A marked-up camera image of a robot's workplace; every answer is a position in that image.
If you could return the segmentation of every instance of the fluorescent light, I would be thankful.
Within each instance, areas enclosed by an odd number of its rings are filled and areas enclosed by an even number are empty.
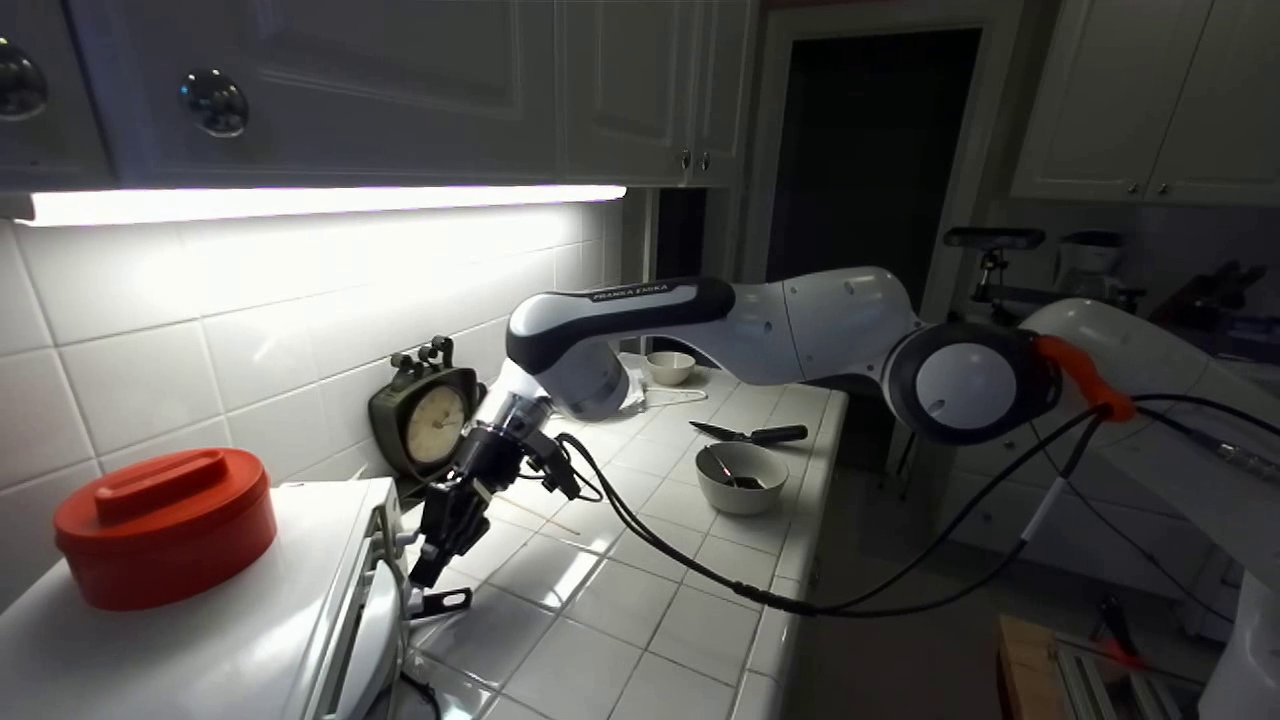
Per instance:
[[[110,194],[31,194],[28,230],[70,225],[200,225],[243,215],[339,215],[339,211],[419,211],[419,208],[505,208],[505,206],[601,206],[618,200],[618,184],[476,184],[476,189],[110,189]]]

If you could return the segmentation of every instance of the white tile countertop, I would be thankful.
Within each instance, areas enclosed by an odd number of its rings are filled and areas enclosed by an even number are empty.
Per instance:
[[[808,424],[781,443],[788,488],[754,522],[717,517],[694,486],[694,447],[722,430]],[[749,389],[698,372],[649,389],[632,419],[572,424],[641,522],[694,561],[770,592],[803,592],[832,479],[843,396],[788,384]],[[480,720],[766,720],[782,718],[791,621],[684,573],[607,514],[514,486],[492,506],[492,531],[448,564],[437,587],[476,587],[460,617],[423,625],[409,678],[426,680],[440,718]]]

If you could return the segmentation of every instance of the small bowl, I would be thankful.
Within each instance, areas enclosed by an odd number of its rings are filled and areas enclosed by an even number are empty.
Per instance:
[[[651,384],[676,389],[692,378],[692,358],[689,353],[649,353],[644,372]]]
[[[694,470],[694,479],[718,517],[770,514],[788,486],[782,470],[766,458],[766,447],[741,441],[698,447]]]

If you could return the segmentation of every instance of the knife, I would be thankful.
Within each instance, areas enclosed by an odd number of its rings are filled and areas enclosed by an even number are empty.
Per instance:
[[[782,443],[782,441],[803,441],[808,430],[803,424],[781,424],[781,430],[751,430],[751,434],[730,434],[730,430],[718,430],[718,424],[698,424],[698,419],[689,419],[694,434],[708,434],[717,441],[742,441],[742,443]]]

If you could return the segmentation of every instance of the red lid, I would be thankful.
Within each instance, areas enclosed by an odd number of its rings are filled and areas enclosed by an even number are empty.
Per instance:
[[[268,471],[234,447],[129,465],[57,514],[57,547],[83,601],[98,608],[197,595],[246,570],[270,539]]]

